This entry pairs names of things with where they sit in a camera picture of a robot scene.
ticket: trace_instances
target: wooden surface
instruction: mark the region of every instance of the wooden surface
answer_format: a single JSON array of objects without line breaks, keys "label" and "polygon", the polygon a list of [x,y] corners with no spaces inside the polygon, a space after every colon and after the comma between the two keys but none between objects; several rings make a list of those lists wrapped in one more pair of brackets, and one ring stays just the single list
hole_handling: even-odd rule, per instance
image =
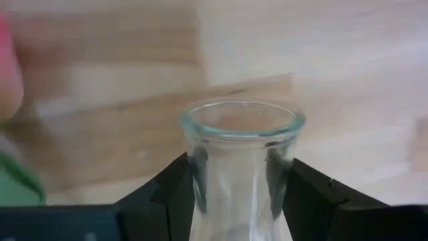
[{"label": "wooden surface", "polygon": [[[4,8],[26,100],[3,135],[51,204],[131,192],[183,151],[182,107],[228,94],[299,104],[308,123],[296,156],[328,175],[390,204],[428,200],[426,1],[9,0]],[[249,79],[259,80],[206,90]]]}]

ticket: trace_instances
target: green object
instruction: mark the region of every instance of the green object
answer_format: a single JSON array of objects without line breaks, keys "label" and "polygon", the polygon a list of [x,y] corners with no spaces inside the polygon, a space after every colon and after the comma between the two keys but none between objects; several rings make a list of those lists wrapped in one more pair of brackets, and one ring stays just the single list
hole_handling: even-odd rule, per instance
[{"label": "green object", "polygon": [[0,206],[38,206],[45,199],[37,177],[0,152]]}]

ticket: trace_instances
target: glass bottle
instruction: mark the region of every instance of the glass bottle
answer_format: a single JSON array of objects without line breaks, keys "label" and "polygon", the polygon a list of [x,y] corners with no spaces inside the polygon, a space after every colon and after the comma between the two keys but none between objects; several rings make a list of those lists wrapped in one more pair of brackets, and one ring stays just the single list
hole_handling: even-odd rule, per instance
[{"label": "glass bottle", "polygon": [[201,220],[197,241],[276,241],[304,115],[263,101],[196,102],[182,125]]}]

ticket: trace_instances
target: pink object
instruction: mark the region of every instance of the pink object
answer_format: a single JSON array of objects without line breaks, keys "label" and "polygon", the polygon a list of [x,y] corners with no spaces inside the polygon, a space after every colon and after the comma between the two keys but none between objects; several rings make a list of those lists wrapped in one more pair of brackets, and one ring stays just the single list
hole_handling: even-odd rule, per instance
[{"label": "pink object", "polygon": [[21,71],[13,49],[6,17],[0,15],[0,122],[12,117],[21,106]]}]

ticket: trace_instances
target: black holder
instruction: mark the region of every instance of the black holder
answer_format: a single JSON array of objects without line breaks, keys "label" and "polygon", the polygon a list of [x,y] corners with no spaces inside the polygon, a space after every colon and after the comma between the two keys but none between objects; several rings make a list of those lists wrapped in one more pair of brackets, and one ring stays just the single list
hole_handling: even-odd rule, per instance
[{"label": "black holder", "polygon": [[[295,159],[283,204],[295,241],[428,240],[428,206],[388,206]],[[187,156],[111,205],[0,208],[0,241],[188,241]]]}]

